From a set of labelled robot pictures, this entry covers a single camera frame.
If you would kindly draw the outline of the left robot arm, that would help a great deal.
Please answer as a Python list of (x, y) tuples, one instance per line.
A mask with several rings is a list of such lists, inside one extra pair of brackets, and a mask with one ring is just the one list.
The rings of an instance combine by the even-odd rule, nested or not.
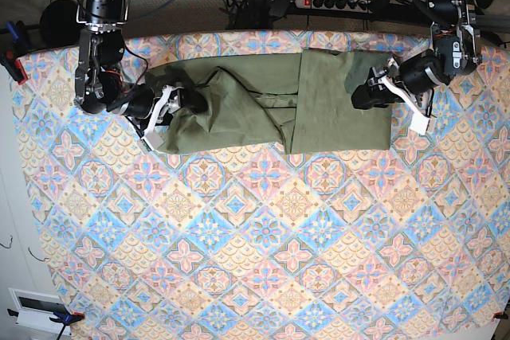
[(351, 95), (354, 108), (419, 106), (423, 96), (432, 97), (436, 87), (467, 76), (481, 63), (478, 27), (495, 25), (497, 19), (477, 15), (477, 0), (411, 1), (431, 21), (431, 48), (406, 61), (392, 58), (371, 68)]

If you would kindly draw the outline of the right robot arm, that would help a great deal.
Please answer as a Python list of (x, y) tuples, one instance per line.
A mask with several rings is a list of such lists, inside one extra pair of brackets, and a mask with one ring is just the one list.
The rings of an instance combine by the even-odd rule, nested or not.
[(75, 103), (85, 113), (102, 111), (138, 121), (155, 118), (171, 121), (185, 108), (194, 114), (206, 111), (207, 102), (193, 87), (169, 84), (161, 96), (140, 80), (127, 83), (120, 62), (128, 51), (121, 29), (128, 22), (131, 0), (74, 0), (75, 23), (81, 26), (79, 59), (75, 71)]

